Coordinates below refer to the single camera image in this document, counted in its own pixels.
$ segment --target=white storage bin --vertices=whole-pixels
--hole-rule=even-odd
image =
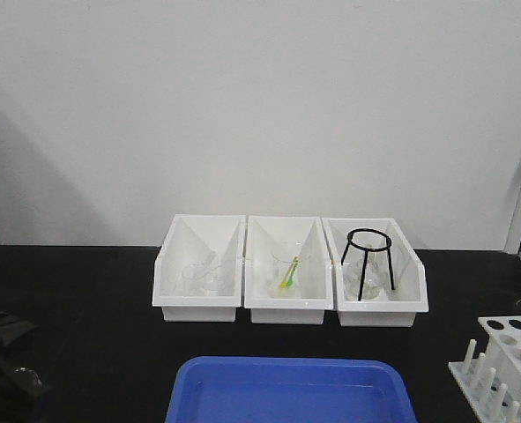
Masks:
[[[176,214],[154,263],[164,320],[233,322],[242,304],[244,216]]]
[[[333,308],[319,218],[249,216],[245,256],[244,307],[253,323],[321,324]]]
[[[342,326],[413,326],[416,313],[428,311],[425,268],[394,219],[323,218],[333,262],[337,311]],[[345,266],[340,263],[347,244],[346,236],[354,229],[370,228],[391,239],[391,261],[395,290],[391,290],[386,251],[373,254],[376,267],[385,273],[387,282],[375,298],[358,301],[345,284],[347,266],[360,263],[364,252],[350,247]],[[376,242],[373,234],[357,234],[358,242]]]

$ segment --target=blue plastic tray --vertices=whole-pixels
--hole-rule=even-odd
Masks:
[[[167,423],[416,423],[380,361],[198,357],[179,370]]]

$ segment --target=black countertop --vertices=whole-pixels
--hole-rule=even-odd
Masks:
[[[53,386],[49,422],[164,421],[177,369],[199,355],[380,360],[405,380],[420,423],[474,422],[447,364],[479,316],[521,315],[521,262],[486,251],[421,250],[430,311],[412,328],[165,323],[151,307],[156,248],[2,247],[0,310],[39,325],[12,365]]]

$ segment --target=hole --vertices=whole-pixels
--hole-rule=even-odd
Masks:
[[[501,339],[501,342],[503,342],[506,345],[516,345],[517,340],[513,337],[510,337],[509,335],[502,334],[499,336],[499,339]]]
[[[511,319],[509,320],[509,324],[515,328],[515,329],[520,329],[521,330],[521,321],[520,320],[517,320],[517,319]]]
[[[501,330],[504,328],[503,323],[497,322],[496,320],[488,320],[488,326],[491,329]]]
[[[511,348],[509,350],[509,353],[510,353],[510,355],[515,357],[517,360],[521,361],[521,350],[519,350],[518,348]]]

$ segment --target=white test tube rack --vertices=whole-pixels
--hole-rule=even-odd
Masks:
[[[521,423],[521,316],[480,317],[488,348],[473,358],[471,339],[464,361],[448,363],[481,423]]]

